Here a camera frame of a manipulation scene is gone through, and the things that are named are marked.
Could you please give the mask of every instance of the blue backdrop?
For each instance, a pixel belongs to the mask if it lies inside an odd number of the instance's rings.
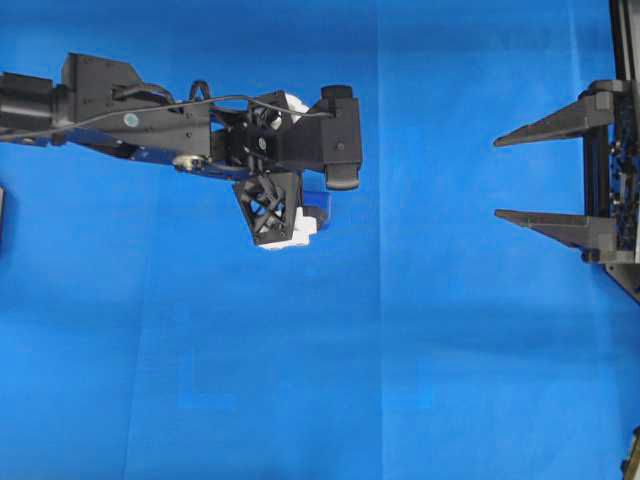
[[[580,142],[491,141],[614,75],[608,2],[73,3],[0,5],[0,70],[352,84],[362,187],[267,253],[225,183],[0,145],[0,479],[619,475],[638,306],[492,214],[581,211]]]

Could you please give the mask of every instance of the black cable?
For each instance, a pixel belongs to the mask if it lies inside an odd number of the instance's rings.
[[[155,83],[137,83],[120,90],[116,90],[113,93],[115,100],[123,100],[127,97],[131,97],[137,93],[146,92],[161,95],[168,103],[176,103],[173,99],[173,95],[166,88],[156,85]]]
[[[288,108],[278,107],[276,105],[270,105],[266,102],[256,100],[255,98],[250,97],[248,95],[221,95],[218,97],[207,98],[205,100],[194,100],[194,101],[182,102],[182,103],[170,103],[168,105],[159,105],[157,107],[141,107],[141,108],[133,108],[129,110],[117,110],[115,112],[102,113],[100,115],[87,118],[86,120],[82,120],[80,122],[70,123],[69,125],[65,125],[64,127],[50,128],[47,130],[38,130],[35,132],[12,133],[8,135],[0,135],[0,142],[9,142],[11,140],[18,140],[20,138],[29,138],[29,137],[46,137],[49,135],[54,135],[56,133],[66,132],[67,130],[73,130],[74,128],[85,127],[87,125],[100,122],[107,118],[116,117],[118,115],[122,115],[126,113],[158,112],[162,110],[171,110],[175,108],[183,108],[183,107],[189,107],[194,105],[206,105],[213,102],[226,102],[230,100],[242,100],[242,101],[246,101],[247,103],[253,103],[265,108],[269,108],[271,110],[288,113],[290,115],[299,115],[300,117],[325,117],[325,118],[333,117],[333,115],[328,112],[312,112],[312,113],[296,112],[295,110],[291,110]]]

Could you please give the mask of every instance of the white component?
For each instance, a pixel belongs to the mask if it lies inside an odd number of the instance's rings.
[[[296,210],[296,220],[293,225],[293,237],[284,242],[272,242],[260,245],[265,250],[281,250],[287,247],[306,247],[310,243],[309,237],[318,233],[318,221],[315,217],[305,217],[302,207]]]
[[[295,95],[285,93],[284,96],[287,99],[287,107],[289,108],[289,110],[300,113],[307,113],[309,111],[309,107],[302,103],[302,100],[300,100]],[[291,115],[291,120],[293,121],[293,123],[296,123],[298,120],[300,120],[300,115]],[[282,118],[280,116],[278,116],[278,118],[271,122],[271,126],[275,130],[280,128],[280,125],[282,125]]]
[[[193,170],[193,164],[197,160],[200,160],[198,155],[178,155],[173,159],[173,166],[191,172]]]

